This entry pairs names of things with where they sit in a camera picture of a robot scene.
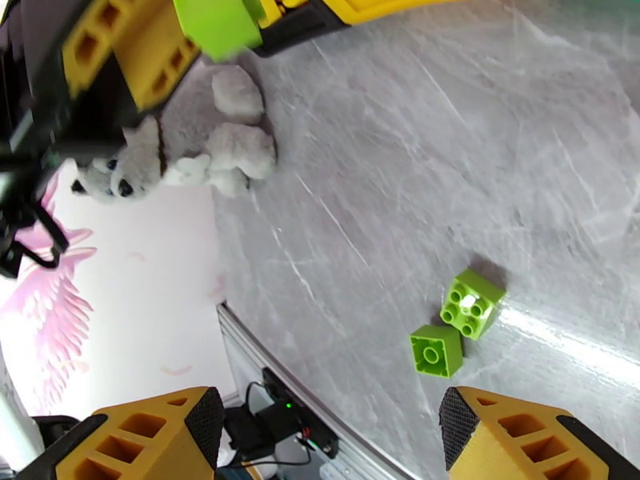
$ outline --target white plush toy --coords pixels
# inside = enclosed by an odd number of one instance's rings
[[[213,185],[233,197],[275,166],[274,140],[256,126],[263,115],[260,89],[240,66],[198,62],[162,115],[125,130],[112,159],[79,167],[71,189],[100,202],[139,200],[158,184]]]

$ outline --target lime green duplo block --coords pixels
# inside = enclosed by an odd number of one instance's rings
[[[424,325],[411,334],[415,369],[449,378],[462,366],[460,332],[450,326]]]
[[[451,284],[440,318],[463,336],[478,340],[495,320],[496,306],[504,295],[504,290],[467,269]]]
[[[182,32],[215,61],[262,44],[259,0],[174,0]]]

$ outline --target plush toy ear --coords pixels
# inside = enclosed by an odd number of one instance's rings
[[[71,193],[73,194],[86,194],[85,187],[77,179],[74,184],[71,185]]]

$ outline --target plush toy nose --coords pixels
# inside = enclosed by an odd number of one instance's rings
[[[118,192],[120,193],[120,196],[126,198],[134,193],[134,189],[125,179],[121,179],[120,184],[118,184]]]

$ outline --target pink feather drawing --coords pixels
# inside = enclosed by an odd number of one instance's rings
[[[42,206],[54,215],[54,194],[58,188],[58,176],[52,181]],[[35,371],[31,397],[23,397],[30,414],[50,414],[59,403],[67,383],[74,372],[86,371],[87,365],[79,360],[89,333],[91,304],[80,297],[74,285],[76,267],[95,254],[93,247],[78,246],[93,232],[89,229],[69,230],[56,220],[69,239],[70,247],[61,256],[56,270],[23,263],[18,285],[0,308],[3,314],[17,314],[27,321],[33,331],[32,346],[35,352]],[[48,233],[36,225],[21,231],[17,239],[43,257],[49,257],[51,240]]]

